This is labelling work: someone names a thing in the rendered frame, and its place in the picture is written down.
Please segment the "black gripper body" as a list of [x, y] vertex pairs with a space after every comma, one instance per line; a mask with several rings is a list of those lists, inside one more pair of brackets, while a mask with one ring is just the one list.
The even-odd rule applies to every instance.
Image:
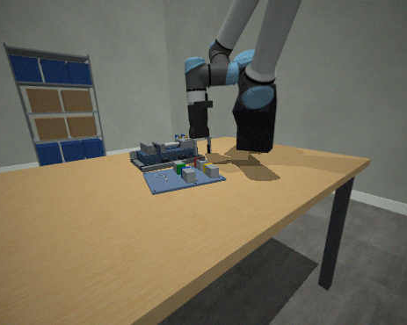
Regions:
[[209, 137], [209, 129], [207, 126], [207, 108], [213, 107], [213, 100], [208, 101], [207, 92], [204, 90], [189, 91], [186, 94], [187, 103], [189, 104], [189, 138], [197, 139]]

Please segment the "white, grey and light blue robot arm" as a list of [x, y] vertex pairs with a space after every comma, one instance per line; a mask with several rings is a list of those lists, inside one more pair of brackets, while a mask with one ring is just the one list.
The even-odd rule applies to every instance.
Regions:
[[259, 2], [234, 0], [216, 40], [208, 49], [213, 64], [206, 64], [202, 57], [185, 61], [186, 92], [238, 83], [238, 102], [243, 108], [268, 105], [274, 95], [271, 87], [277, 76], [275, 67], [301, 1], [269, 0], [256, 48], [240, 53], [230, 62], [229, 56]]

